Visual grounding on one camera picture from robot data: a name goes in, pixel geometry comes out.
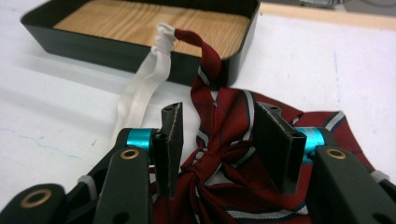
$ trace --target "striped necktie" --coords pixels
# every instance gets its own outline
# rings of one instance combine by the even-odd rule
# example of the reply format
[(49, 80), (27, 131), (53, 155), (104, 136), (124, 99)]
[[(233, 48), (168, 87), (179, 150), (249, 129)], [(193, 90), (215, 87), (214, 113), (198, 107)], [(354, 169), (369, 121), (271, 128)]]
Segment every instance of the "striped necktie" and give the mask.
[[(361, 152), (343, 112), (303, 113), (251, 91), (220, 88), (214, 100), (210, 83), (221, 68), (219, 55), (193, 32), (175, 36), (202, 49), (191, 99), (201, 125), (197, 148), (181, 165), (175, 198), (158, 197), (154, 223), (309, 223), (304, 203), (312, 164), (301, 169), (296, 194), (281, 194), (271, 181), (253, 146), (255, 102), (276, 105), (294, 127), (325, 127), (338, 145), (370, 165)], [(223, 181), (212, 184), (214, 176)]]

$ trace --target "white tabletop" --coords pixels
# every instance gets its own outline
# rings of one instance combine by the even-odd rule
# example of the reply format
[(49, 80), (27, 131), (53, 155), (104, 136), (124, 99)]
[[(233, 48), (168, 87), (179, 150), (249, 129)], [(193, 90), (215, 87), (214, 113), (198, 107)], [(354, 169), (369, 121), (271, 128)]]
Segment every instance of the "white tabletop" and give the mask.
[[(109, 150), (134, 75), (45, 52), (20, 23), (42, 2), (0, 0), (0, 209), (36, 184), (73, 188)], [(343, 110), (367, 158), (395, 182), (395, 71), (394, 29), (263, 13), (233, 87), (303, 111)], [(143, 126), (160, 128), (161, 108), (180, 101), (185, 160), (199, 124), (189, 87), (161, 85)]]

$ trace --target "fabric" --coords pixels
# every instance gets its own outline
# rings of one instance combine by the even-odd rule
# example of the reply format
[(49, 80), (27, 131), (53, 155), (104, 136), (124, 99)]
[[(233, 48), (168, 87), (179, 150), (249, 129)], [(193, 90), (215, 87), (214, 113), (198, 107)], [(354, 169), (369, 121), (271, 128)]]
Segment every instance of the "fabric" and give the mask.
[(140, 128), (152, 94), (169, 77), (175, 28), (159, 23), (157, 31), (155, 46), (151, 47), (117, 103), (117, 122), (109, 148), (114, 147), (121, 129)]
[[(197, 148), (181, 165), (175, 198), (155, 200), (154, 223), (310, 222), (304, 198), (312, 165), (303, 165), (296, 194), (279, 192), (253, 146), (256, 101), (280, 107), (292, 126), (326, 127), (340, 147), (370, 165), (343, 112), (304, 113), (258, 93), (230, 88), (220, 88), (217, 99), (212, 99), (210, 83), (221, 67), (219, 55), (193, 32), (175, 30), (175, 36), (202, 48), (201, 65), (191, 88), (201, 126)], [(223, 175), (226, 181), (211, 184), (214, 175)]]

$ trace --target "wooden tray bottom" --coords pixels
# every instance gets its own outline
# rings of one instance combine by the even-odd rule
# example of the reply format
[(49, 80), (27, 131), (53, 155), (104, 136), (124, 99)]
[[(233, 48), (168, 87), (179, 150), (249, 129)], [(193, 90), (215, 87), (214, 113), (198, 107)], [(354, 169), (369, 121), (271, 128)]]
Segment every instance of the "wooden tray bottom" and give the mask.
[[(94, 0), (70, 14), (54, 28), (150, 47), (154, 45), (159, 22), (196, 32), (223, 59), (239, 50), (249, 19), (182, 7)], [(175, 51), (201, 57), (200, 49), (182, 42), (176, 42)]]

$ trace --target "elastic band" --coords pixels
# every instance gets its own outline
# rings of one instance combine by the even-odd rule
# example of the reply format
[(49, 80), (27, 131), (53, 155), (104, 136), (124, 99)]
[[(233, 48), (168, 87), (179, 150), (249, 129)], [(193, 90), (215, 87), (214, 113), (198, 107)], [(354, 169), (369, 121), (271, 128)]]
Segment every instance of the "elastic band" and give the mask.
[(117, 104), (117, 123), (111, 138), (113, 148), (122, 128), (140, 128), (149, 100), (155, 90), (169, 77), (171, 51), (174, 48), (175, 28), (160, 23), (155, 46), (142, 62), (136, 75), (120, 96)]
[(386, 175), (386, 174), (384, 174), (384, 173), (382, 173), (382, 172), (379, 171), (379, 170), (372, 171), (372, 172), (371, 172), (371, 176), (372, 176), (372, 178), (374, 179), (374, 181), (375, 181), (376, 183), (380, 183), (380, 182), (383, 181), (384, 179), (389, 180), (389, 176)]
[(85, 185), (87, 185), (88, 191), (90, 192), (91, 201), (95, 200), (98, 197), (95, 181), (90, 175), (82, 175), (78, 179), (78, 183), (84, 183)]

